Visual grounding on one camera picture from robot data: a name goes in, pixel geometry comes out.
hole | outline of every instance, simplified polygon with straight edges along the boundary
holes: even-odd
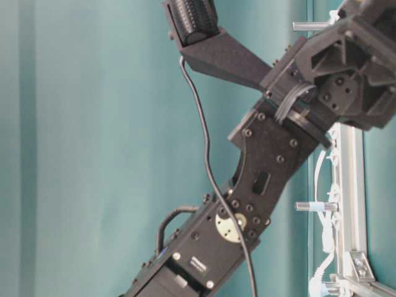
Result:
[[[261,171],[258,175],[256,180],[254,181],[252,191],[257,195],[263,195],[265,192],[265,188],[268,185],[270,180],[270,175],[266,172]]]

bolt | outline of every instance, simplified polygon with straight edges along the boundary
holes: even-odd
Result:
[[[247,204],[246,210],[247,210],[248,212],[253,212],[253,211],[254,211],[254,206],[253,206],[252,204]]]
[[[388,91],[389,91],[391,94],[394,94],[394,93],[396,93],[396,87],[395,87],[394,85],[391,85],[391,86],[388,88]]]
[[[181,254],[179,252],[176,252],[176,253],[173,254],[172,257],[173,257],[174,260],[179,261],[180,258],[181,258]]]
[[[199,239],[199,233],[197,231],[194,231],[191,233],[191,238],[193,240],[198,240]]]
[[[332,96],[329,93],[327,93],[323,96],[323,101],[329,102],[331,98],[332,98]]]
[[[207,287],[208,289],[213,289],[214,286],[215,286],[215,283],[214,283],[213,281],[211,281],[211,280],[209,280],[209,281],[206,283],[206,287]]]
[[[260,217],[254,217],[253,218],[253,223],[256,224],[256,225],[260,225],[260,223],[261,223]]]
[[[259,115],[257,116],[257,118],[259,119],[259,121],[265,120],[265,113],[259,113]]]
[[[285,157],[282,155],[277,156],[277,162],[278,163],[284,163],[285,162]]]
[[[253,132],[250,130],[250,129],[245,129],[244,131],[243,131],[243,136],[245,136],[245,137],[251,137],[253,135]]]
[[[343,85],[345,82],[345,79],[343,79],[342,77],[339,77],[335,80],[335,83],[339,86]]]
[[[210,200],[210,194],[205,194],[204,195],[204,204],[207,204]]]
[[[257,237],[257,232],[254,231],[254,230],[250,230],[247,235],[249,235],[250,238],[256,238]]]
[[[354,263],[357,267],[362,267],[364,265],[364,262],[361,259],[355,259]]]
[[[225,208],[221,206],[221,207],[218,209],[218,213],[219,213],[220,215],[224,215],[224,214],[226,213]]]
[[[241,206],[241,204],[239,203],[239,201],[238,200],[233,200],[232,202],[231,202],[231,205],[235,208],[235,209],[237,209],[239,206]]]
[[[359,276],[360,277],[366,277],[367,276],[367,271],[366,269],[359,269],[358,270]]]
[[[291,146],[291,147],[297,147],[297,146],[298,146],[298,141],[297,141],[297,139],[291,139],[291,140],[290,140],[290,146]]]
[[[349,38],[353,38],[354,37],[353,32],[351,30],[345,31],[345,36],[349,37]]]

black cable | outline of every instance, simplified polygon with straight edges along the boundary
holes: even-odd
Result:
[[[252,295],[253,295],[253,297],[257,297],[256,277],[254,275],[254,269],[253,269],[253,264],[252,264],[252,259],[251,259],[251,255],[250,255],[249,249],[246,246],[245,238],[243,236],[241,228],[239,227],[238,220],[235,217],[235,214],[233,213],[233,211],[231,210],[231,207],[228,205],[228,203],[224,199],[224,197],[222,195],[222,192],[220,191],[220,189],[219,189],[219,187],[218,187],[218,185],[216,183],[216,180],[215,180],[215,178],[213,176],[212,168],[210,167],[210,160],[209,160],[209,156],[210,156],[210,137],[209,137],[208,126],[207,126],[206,119],[205,119],[205,114],[204,114],[204,111],[202,109],[202,104],[200,102],[196,86],[194,85],[194,83],[192,82],[190,76],[188,75],[188,73],[186,71],[186,65],[185,65],[186,62],[185,62],[183,57],[180,57],[179,63],[180,63],[180,68],[181,68],[181,71],[183,73],[183,76],[186,79],[187,83],[189,84],[189,86],[190,86],[190,88],[192,90],[192,94],[194,95],[194,99],[196,101],[196,105],[197,105],[197,109],[198,109],[198,113],[199,113],[200,122],[201,122],[201,125],[202,125],[202,130],[204,132],[206,172],[208,174],[210,183],[212,184],[212,187],[215,190],[216,196],[218,197],[218,199],[220,200],[220,202],[224,206],[225,210],[227,211],[227,214],[232,219],[232,221],[234,223],[234,226],[236,228],[236,231],[238,232],[239,238],[241,238],[241,245],[242,245],[243,252],[244,252],[244,255],[245,255],[245,258],[246,258],[247,268],[249,269],[250,284],[251,284],[251,287],[252,287]]]
[[[198,206],[180,206],[169,213],[162,221],[157,233],[155,234],[155,256],[158,257],[163,250],[163,239],[165,237],[165,228],[168,224],[176,218],[180,213],[194,213],[199,209]]]

metal standoff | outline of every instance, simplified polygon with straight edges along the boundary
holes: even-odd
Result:
[[[336,212],[338,204],[335,202],[296,202],[298,212]]]
[[[293,22],[294,31],[321,31],[327,28],[328,22]]]

ridged black cylinder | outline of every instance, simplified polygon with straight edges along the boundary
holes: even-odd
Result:
[[[213,0],[171,0],[170,9],[184,46],[220,33]]]

